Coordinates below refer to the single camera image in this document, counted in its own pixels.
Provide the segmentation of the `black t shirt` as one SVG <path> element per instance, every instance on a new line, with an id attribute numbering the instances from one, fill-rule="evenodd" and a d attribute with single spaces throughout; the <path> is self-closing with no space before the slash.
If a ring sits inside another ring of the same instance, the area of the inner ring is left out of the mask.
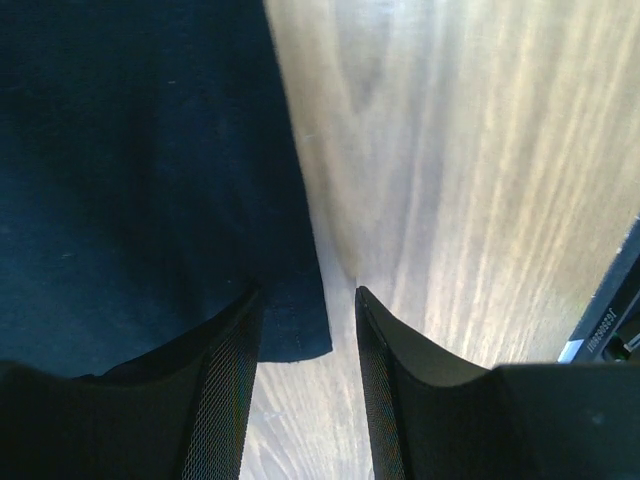
<path id="1" fill-rule="evenodd" d="M 1 5 L 1 356 L 100 374 L 263 295 L 263 362 L 332 348 L 260 1 Z"/>

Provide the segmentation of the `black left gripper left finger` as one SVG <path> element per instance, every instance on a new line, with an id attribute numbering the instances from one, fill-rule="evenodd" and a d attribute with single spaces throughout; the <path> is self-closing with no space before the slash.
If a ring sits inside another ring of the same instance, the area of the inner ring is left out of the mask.
<path id="1" fill-rule="evenodd" d="M 100 376 L 1 365 L 5 479 L 235 479 L 261 341 L 250 289 Z"/>

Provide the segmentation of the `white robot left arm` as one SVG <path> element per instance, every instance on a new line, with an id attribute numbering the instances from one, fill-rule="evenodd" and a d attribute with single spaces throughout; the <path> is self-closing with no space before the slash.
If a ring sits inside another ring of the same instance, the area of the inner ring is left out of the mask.
<path id="1" fill-rule="evenodd" d="M 554 364 L 485 369 L 355 293 L 379 479 L 635 479 L 639 231 Z M 5 479 L 235 479 L 262 327 L 250 289 L 213 319 L 101 376 L 1 366 Z"/>

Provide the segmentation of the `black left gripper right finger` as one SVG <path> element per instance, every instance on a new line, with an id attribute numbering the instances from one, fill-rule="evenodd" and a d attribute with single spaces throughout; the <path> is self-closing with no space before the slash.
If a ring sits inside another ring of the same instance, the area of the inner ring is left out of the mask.
<path id="1" fill-rule="evenodd" d="M 378 479 L 635 479 L 634 364 L 475 365 L 366 287 L 357 344 Z"/>

